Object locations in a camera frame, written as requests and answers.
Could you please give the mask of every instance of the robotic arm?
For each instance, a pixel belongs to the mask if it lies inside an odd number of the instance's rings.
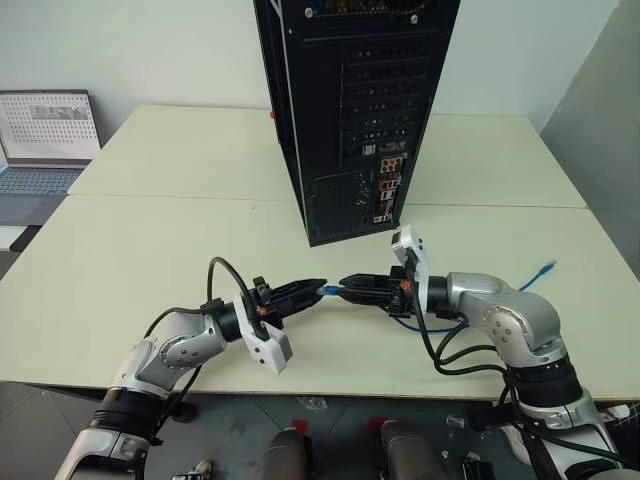
[[[490,275],[429,276],[422,239],[410,226],[394,235],[392,248],[404,268],[393,267],[389,276],[352,275],[335,294],[352,303],[377,305],[392,316],[415,314],[428,345],[423,312],[463,318],[483,330],[506,364],[513,423],[540,479],[640,478],[637,472],[621,473],[615,445],[589,392],[578,382],[558,313],[547,300]],[[436,358],[434,363],[441,366]]]
[[[118,369],[56,480],[142,478],[149,447],[160,443],[156,434],[182,398],[171,399],[178,380],[240,338],[256,362],[280,373],[292,356],[282,319],[317,303],[325,283],[303,280],[272,290],[259,277],[249,298],[164,312]]]

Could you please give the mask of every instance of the gray floor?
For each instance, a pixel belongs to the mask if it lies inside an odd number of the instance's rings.
[[[502,433],[480,435],[447,425],[448,415],[463,416],[469,404],[325,397],[324,405],[313,400],[316,405],[304,406],[295,397],[194,395],[191,401],[198,405],[198,418],[190,424],[167,423],[160,432],[164,444],[149,455],[146,478],[169,479],[200,459],[211,458],[219,470],[217,479],[251,479],[276,432],[303,419],[309,422],[313,441],[314,478],[377,479],[371,466],[369,419],[396,418],[425,435],[436,452],[442,455],[446,450],[442,461],[452,480],[463,478],[460,462],[468,451],[491,461],[498,479],[534,479],[531,470],[513,457]],[[52,478],[95,405],[1,383],[0,478]]]

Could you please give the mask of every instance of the ventilation grille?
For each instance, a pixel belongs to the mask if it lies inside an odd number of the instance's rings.
[[[308,0],[314,16],[407,15],[424,9],[431,0]]]
[[[318,236],[355,233],[367,224],[369,183],[368,174],[363,171],[316,179],[312,211]]]
[[[343,52],[342,158],[411,146],[422,124],[430,38],[353,45]]]

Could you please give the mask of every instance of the black computer case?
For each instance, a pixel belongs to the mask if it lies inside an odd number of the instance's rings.
[[[459,0],[254,0],[309,243],[396,228]]]

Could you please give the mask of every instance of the laptop screen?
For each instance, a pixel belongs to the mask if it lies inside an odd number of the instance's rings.
[[[0,91],[9,163],[86,164],[100,151],[87,92]]]

